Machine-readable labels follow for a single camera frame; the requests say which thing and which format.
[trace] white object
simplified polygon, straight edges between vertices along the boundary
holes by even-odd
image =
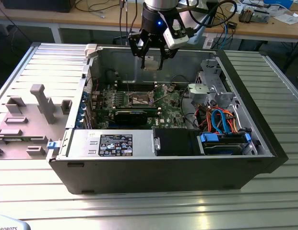
[[[274,18],[276,18],[277,20],[279,20],[283,23],[289,24],[289,25],[292,25],[292,24],[295,24],[298,22],[298,18],[288,15],[288,14],[282,14],[282,15],[274,17]]]
[[[255,5],[260,5],[260,6],[265,6],[267,4],[265,4],[263,1],[261,0],[244,0],[243,1],[244,4],[255,4]]]
[[[180,47],[184,46],[186,43],[188,43],[188,40],[189,40],[187,35],[185,37],[175,39],[174,37],[172,37],[172,34],[171,34],[169,28],[167,28],[164,32],[164,39],[165,39],[169,49],[180,48]]]
[[[90,58],[90,54],[94,53],[96,50],[97,44],[87,44],[85,49],[86,58]]]

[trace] blue latch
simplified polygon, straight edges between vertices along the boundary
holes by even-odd
[[[246,134],[245,134],[245,138],[246,138],[246,140],[247,140],[248,142],[251,141],[251,137],[250,137],[249,133],[246,133]]]
[[[216,133],[202,133],[200,140],[201,142],[218,142],[219,138]]]
[[[59,149],[61,145],[61,141],[50,141],[47,145],[48,150]]]

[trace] desk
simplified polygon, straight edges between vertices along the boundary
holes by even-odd
[[[224,14],[230,15],[227,10],[231,9],[230,5],[223,7]],[[293,4],[291,9],[298,10],[298,5]],[[270,17],[268,23],[240,23],[238,15],[235,14],[231,21],[237,23],[236,32],[234,38],[236,39],[248,39],[248,40],[262,40],[262,41],[275,41],[275,42],[297,42],[298,41],[298,23],[288,25],[273,17]],[[213,28],[207,28],[205,30],[206,40],[204,46],[208,43],[212,43],[212,39],[223,32],[221,26]]]
[[[88,0],[89,4],[99,2],[99,0]],[[110,1],[104,4],[103,7],[116,4],[115,1]],[[88,12],[82,12],[73,8],[70,13],[59,13],[49,11],[28,11],[28,10],[8,10],[0,4],[3,11],[13,20],[16,25],[48,27],[52,30],[53,37],[56,43],[62,43],[60,28],[70,29],[85,29],[85,30],[108,30],[119,31],[119,7],[113,7],[105,10],[105,19]],[[86,10],[87,5],[81,2],[79,8]],[[298,6],[293,4],[292,9],[298,10]],[[141,27],[141,11],[142,5],[138,4],[138,17],[134,23],[134,28]],[[129,4],[128,26],[135,15],[135,4]],[[249,40],[264,40],[277,42],[297,42],[298,40],[298,23],[288,25],[274,18],[270,18],[268,24],[263,23],[240,23],[238,14],[231,21],[238,23],[234,38],[249,39]],[[7,18],[0,12],[0,24],[11,24]],[[125,13],[122,14],[122,30],[125,26]],[[220,36],[223,29],[221,26],[207,28],[203,34],[206,36],[204,47],[213,38]]]

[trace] side panel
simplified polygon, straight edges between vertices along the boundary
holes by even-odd
[[[53,161],[73,194],[240,189],[273,161],[262,159]]]
[[[284,150],[281,147],[281,144],[275,137],[274,133],[270,129],[269,125],[267,124],[264,116],[260,112],[258,106],[254,102],[252,96],[248,92],[246,86],[244,85],[243,81],[239,77],[238,73],[236,72],[235,68],[233,67],[232,63],[230,62],[228,56],[225,54],[224,51],[219,51],[218,56],[221,61],[221,68],[226,74],[227,78],[232,82],[234,85],[236,95],[239,95],[242,102],[244,103],[245,107],[248,110],[251,118],[253,119],[257,129],[259,130],[261,136],[263,137],[265,143],[267,144],[269,151],[276,157],[276,162],[274,162],[269,168],[267,168],[264,173],[272,173],[275,169],[277,169],[280,165],[288,160],[287,155],[285,154]]]

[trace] table leg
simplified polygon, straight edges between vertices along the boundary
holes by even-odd
[[[57,24],[53,24],[51,26],[51,30],[52,30],[55,43],[63,43],[59,26]]]
[[[207,33],[204,41],[203,49],[210,49],[213,45],[213,41],[216,36],[217,36],[216,33]]]

